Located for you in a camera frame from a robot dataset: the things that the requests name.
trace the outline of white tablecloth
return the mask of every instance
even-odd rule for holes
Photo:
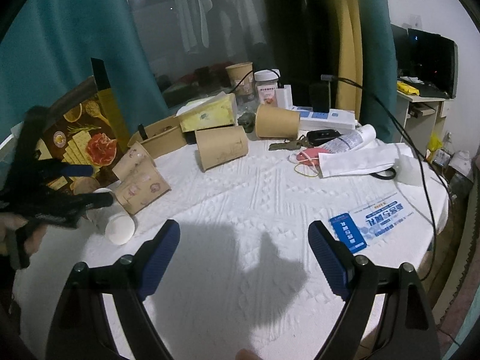
[[[268,151],[271,142],[249,142],[246,157],[205,173],[196,145],[158,158],[172,191],[135,216],[136,233],[121,247],[84,219],[78,230],[51,228],[14,286],[22,338],[33,353],[44,357],[58,298],[76,262],[102,266],[134,254],[169,218],[180,224],[181,240],[145,307],[176,360],[234,359],[241,348],[265,360],[314,358],[344,304],[309,247],[314,220],[329,227],[329,218],[400,190],[416,208],[414,219],[362,254],[380,266],[419,266],[432,238],[422,187],[369,175],[307,178],[294,172],[288,151]],[[428,189],[443,228],[447,195],[432,175]],[[381,305],[376,301],[366,334],[378,323]],[[106,308],[120,354],[131,357],[112,305]]]

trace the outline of computer desk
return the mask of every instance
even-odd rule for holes
[[[407,95],[397,91],[397,109],[395,117],[402,123],[406,132],[410,135],[415,146],[424,154],[427,152],[427,145],[433,132],[443,139],[443,128],[446,116],[452,107],[454,99],[442,99],[438,97],[420,97]],[[419,117],[409,114],[411,103],[425,103],[420,106]],[[403,142],[400,133],[395,132],[393,142]]]

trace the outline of pink face mask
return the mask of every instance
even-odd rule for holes
[[[305,165],[319,166],[318,153],[329,153],[329,151],[320,147],[305,149],[297,154],[297,161]]]

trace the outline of window glass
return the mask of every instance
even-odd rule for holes
[[[264,0],[129,0],[169,108],[229,90],[226,66],[274,68]]]

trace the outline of green curtain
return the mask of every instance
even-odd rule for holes
[[[91,57],[105,61],[130,133],[168,116],[127,0],[28,0],[0,43],[0,142],[30,107],[92,75]]]
[[[395,114],[397,106],[397,60],[393,42],[388,0],[358,0],[360,12],[363,86],[375,93],[388,110]],[[360,123],[371,124],[377,137],[392,142],[394,125],[385,110],[362,94]]]

